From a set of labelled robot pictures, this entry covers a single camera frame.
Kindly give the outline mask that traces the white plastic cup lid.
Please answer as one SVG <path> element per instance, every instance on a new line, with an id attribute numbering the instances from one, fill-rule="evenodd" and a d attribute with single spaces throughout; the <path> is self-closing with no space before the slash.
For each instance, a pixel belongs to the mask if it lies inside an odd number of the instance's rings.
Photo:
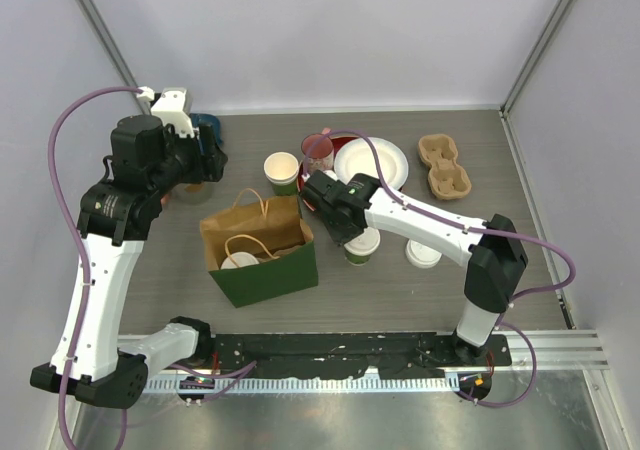
<path id="1" fill-rule="evenodd" d="M 354 251 L 376 251 L 380 245 L 381 237 L 377 229 L 368 227 L 361 235 L 344 244 L 344 247 Z"/>

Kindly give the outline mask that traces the green paper cups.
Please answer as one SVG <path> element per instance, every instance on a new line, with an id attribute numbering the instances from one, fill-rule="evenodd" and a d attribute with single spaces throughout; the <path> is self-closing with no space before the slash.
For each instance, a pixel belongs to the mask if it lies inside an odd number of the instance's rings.
<path id="1" fill-rule="evenodd" d="M 297 194 L 299 163 L 294 155 L 275 152 L 265 159 L 263 170 L 276 196 Z"/>

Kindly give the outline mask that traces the green brown paper bag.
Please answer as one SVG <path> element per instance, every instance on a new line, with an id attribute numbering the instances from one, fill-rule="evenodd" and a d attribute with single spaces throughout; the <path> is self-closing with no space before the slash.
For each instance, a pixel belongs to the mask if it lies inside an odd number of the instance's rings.
<path id="1" fill-rule="evenodd" d="M 295 196 L 255 196 L 200 222 L 207 270 L 231 304 L 245 307 L 319 284 L 314 236 Z M 227 256 L 248 252 L 258 265 L 221 270 Z"/>

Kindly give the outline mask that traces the green paper cup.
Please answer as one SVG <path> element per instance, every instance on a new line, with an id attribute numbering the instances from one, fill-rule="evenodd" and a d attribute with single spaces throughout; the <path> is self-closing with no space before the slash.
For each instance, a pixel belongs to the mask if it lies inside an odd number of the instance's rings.
<path id="1" fill-rule="evenodd" d="M 354 251 L 347 247 L 344 247 L 344 253 L 346 260 L 354 266 L 362 266 L 369 262 L 371 256 L 375 251 Z"/>

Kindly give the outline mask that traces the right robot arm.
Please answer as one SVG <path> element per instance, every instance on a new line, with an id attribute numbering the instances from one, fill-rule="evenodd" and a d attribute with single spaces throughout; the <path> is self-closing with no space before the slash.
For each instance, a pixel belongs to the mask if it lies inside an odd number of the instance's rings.
<path id="1" fill-rule="evenodd" d="M 510 219 L 498 214 L 490 221 L 455 215 L 387 189 L 366 174 L 343 183 L 316 171 L 302 186 L 301 197 L 338 244 L 373 228 L 429 247 L 465 268 L 466 303 L 451 350 L 465 365 L 486 355 L 487 341 L 528 265 L 523 245 L 509 236 L 515 231 Z"/>

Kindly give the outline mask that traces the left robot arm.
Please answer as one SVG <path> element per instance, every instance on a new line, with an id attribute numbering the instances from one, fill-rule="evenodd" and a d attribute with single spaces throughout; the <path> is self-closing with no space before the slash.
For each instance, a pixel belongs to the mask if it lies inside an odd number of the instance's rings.
<path id="1" fill-rule="evenodd" d="M 228 161 L 218 121 L 193 135 L 151 115 L 120 120 L 111 133 L 105 174 L 82 197 L 76 224 L 87 251 L 80 262 L 67 322 L 54 356 L 31 371 L 31 386 L 65 392 L 99 408 L 128 409 L 149 377 L 183 361 L 205 367 L 213 355 L 209 324 L 175 317 L 160 331 L 119 345 L 129 282 L 162 211 L 162 198 L 181 184 L 217 182 Z"/>

